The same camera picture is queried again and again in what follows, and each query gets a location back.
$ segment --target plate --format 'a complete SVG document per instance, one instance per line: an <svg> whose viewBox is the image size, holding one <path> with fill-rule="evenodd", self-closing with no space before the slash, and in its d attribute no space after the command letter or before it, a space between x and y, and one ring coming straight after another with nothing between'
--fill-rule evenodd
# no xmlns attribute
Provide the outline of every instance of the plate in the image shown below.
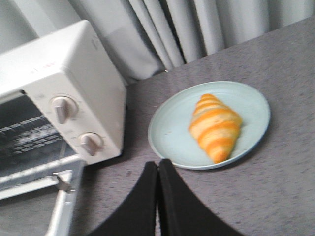
<svg viewBox="0 0 315 236"><path fill-rule="evenodd" d="M195 104L202 94L211 93L236 111L243 119L241 134L226 161L215 164L188 131ZM230 164L259 142L268 128L270 108L265 97L253 87L219 81L200 84L179 92L164 102L153 115L148 138L160 158L191 170L214 169Z"/></svg>

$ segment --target gray table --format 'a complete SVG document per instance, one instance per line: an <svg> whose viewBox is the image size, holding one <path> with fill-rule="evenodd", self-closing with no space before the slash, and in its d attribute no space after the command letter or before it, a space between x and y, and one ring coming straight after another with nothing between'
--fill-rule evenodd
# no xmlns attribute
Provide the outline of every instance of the gray table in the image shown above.
<svg viewBox="0 0 315 236"><path fill-rule="evenodd" d="M312 17L129 86L124 154L84 170L70 235L96 228L130 192L145 162L159 162L147 138L157 108L210 81L237 81L261 91L271 122L239 161L207 171L177 168L181 177L209 209L246 235L315 235L314 55Z"/></svg>

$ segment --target toaster oven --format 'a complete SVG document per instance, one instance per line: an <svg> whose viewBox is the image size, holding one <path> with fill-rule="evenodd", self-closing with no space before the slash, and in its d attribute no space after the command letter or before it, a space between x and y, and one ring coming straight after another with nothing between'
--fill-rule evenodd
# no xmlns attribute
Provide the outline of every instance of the toaster oven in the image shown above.
<svg viewBox="0 0 315 236"><path fill-rule="evenodd" d="M121 154L125 104L88 21L0 55L0 200L55 185L46 235L67 235L83 167Z"/></svg>

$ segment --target curtain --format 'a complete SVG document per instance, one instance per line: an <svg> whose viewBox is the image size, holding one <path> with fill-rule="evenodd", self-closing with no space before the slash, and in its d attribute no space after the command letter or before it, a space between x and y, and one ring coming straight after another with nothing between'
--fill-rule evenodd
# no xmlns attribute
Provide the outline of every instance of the curtain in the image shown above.
<svg viewBox="0 0 315 236"><path fill-rule="evenodd" d="M314 0L0 0L0 53L91 22L126 83L301 21Z"/></svg>

